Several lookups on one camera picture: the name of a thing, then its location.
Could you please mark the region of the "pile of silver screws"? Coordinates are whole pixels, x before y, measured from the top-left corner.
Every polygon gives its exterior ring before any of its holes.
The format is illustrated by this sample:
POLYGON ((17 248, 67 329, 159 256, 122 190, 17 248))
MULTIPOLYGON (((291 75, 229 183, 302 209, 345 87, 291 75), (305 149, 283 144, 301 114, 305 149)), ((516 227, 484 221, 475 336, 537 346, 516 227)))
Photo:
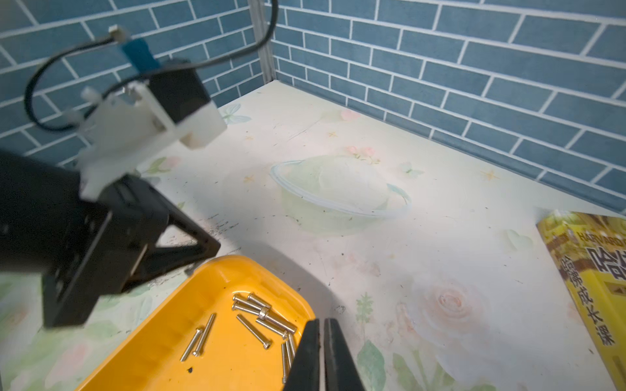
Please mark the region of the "pile of silver screws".
POLYGON ((296 350, 298 327, 254 292, 223 299, 193 328, 179 361, 187 373, 204 374, 206 390, 278 390, 296 350))

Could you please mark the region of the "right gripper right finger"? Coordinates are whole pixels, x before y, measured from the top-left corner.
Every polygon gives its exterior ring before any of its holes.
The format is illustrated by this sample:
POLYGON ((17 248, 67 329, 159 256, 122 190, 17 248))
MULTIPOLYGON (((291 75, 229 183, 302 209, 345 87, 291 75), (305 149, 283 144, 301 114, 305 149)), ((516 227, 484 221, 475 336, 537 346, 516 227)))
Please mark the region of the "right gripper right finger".
POLYGON ((337 319, 324 321, 324 376, 329 391, 365 391, 337 319))

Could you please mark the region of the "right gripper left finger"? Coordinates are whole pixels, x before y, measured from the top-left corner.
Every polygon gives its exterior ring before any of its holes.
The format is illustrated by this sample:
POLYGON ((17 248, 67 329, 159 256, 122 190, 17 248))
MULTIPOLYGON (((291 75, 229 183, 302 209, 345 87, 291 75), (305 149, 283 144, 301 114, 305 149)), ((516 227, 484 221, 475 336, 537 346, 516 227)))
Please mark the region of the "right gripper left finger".
POLYGON ((283 391, 320 390, 320 321, 308 321, 283 391))

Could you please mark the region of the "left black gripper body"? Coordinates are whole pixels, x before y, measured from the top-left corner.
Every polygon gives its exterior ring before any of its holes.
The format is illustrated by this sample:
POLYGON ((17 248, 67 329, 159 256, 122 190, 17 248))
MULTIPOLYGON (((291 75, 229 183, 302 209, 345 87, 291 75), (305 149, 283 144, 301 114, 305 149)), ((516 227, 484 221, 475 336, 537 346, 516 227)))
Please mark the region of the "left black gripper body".
POLYGON ((169 206, 127 177, 96 201, 81 200, 79 175, 1 154, 1 270, 42 277, 43 324, 84 324, 98 299, 145 283, 161 270, 153 248, 169 206))

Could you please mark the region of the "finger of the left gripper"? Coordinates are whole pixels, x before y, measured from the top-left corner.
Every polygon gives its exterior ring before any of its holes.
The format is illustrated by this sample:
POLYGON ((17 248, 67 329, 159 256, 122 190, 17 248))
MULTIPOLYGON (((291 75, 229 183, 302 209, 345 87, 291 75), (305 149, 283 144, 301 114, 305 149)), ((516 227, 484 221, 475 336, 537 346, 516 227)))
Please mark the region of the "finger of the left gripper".
POLYGON ((122 292, 127 293, 180 267, 212 258, 220 249, 220 242, 178 207, 169 208, 165 228, 142 252, 127 281, 122 285, 122 292), (171 227, 184 234, 187 244, 169 246, 159 244, 162 234, 171 227))

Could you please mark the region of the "yellow plastic storage tray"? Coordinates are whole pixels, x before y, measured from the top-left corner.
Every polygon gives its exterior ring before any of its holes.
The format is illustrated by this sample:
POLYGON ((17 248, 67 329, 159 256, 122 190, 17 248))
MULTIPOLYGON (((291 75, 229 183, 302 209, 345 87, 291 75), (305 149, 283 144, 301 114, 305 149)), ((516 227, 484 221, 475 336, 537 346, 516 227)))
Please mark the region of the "yellow plastic storage tray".
POLYGON ((255 293, 297 327, 315 313, 257 262, 225 256, 199 267, 80 385, 81 390, 281 390, 282 342, 262 342, 237 319, 237 293, 255 293))

